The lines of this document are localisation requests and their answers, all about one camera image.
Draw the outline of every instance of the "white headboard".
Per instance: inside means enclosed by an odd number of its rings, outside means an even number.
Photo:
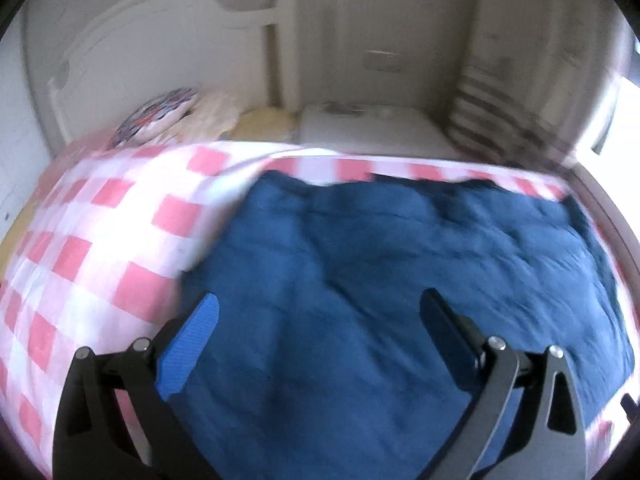
[[[276,28],[270,73],[266,26]],[[300,107],[295,0],[246,12],[216,0],[123,0],[95,18],[65,52],[49,97],[66,142],[117,126],[140,105],[180,86],[219,89],[245,108]]]

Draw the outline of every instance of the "screw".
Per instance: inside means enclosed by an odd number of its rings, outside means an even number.
[[[86,359],[87,357],[89,357],[88,346],[83,346],[82,348],[76,350],[76,359]]]
[[[151,345],[151,341],[146,337],[140,337],[133,342],[133,349],[136,352],[144,352]]]
[[[562,359],[562,356],[564,355],[564,352],[558,345],[551,345],[549,347],[549,353],[557,359]]]
[[[501,337],[498,337],[497,335],[489,336],[487,342],[489,343],[489,346],[494,350],[504,350],[505,348],[507,348],[506,341]]]

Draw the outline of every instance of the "red and white checkered sheet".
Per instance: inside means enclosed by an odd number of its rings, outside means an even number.
[[[117,352],[139,336],[153,336],[175,313],[180,273],[207,253],[266,169],[319,185],[379,173],[489,178],[548,200],[568,192],[564,181],[528,171],[286,144],[212,142],[91,154],[46,197],[0,288],[0,413],[43,472],[50,475],[56,412],[74,351]],[[634,310],[617,277],[636,373],[590,427],[593,464],[608,456],[628,426],[622,393],[637,396],[640,389]]]

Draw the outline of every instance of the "bed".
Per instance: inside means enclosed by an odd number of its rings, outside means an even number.
[[[61,60],[50,101],[60,133],[70,145],[78,142],[77,149],[38,193],[0,290],[0,412],[45,474],[74,351],[85,345],[120,351],[155,334],[176,312],[181,272],[206,254],[265,170],[321,186],[375,173],[448,182],[484,178],[551,201],[570,192],[554,176],[481,164],[261,142],[109,150],[88,135],[181,86],[224,89],[244,108],[280,104],[299,111],[295,20],[294,0],[251,12],[228,11],[215,0],[124,0],[89,24]],[[275,42],[267,30],[276,31]],[[640,394],[636,313],[610,251],[609,258],[636,367],[589,427],[592,472],[628,426],[620,397]],[[143,449],[127,399],[120,400]]]

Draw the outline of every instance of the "bedpost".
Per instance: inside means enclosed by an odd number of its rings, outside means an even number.
[[[298,20],[296,0],[278,0],[278,62],[282,106],[287,112],[300,110],[300,80],[298,73]]]

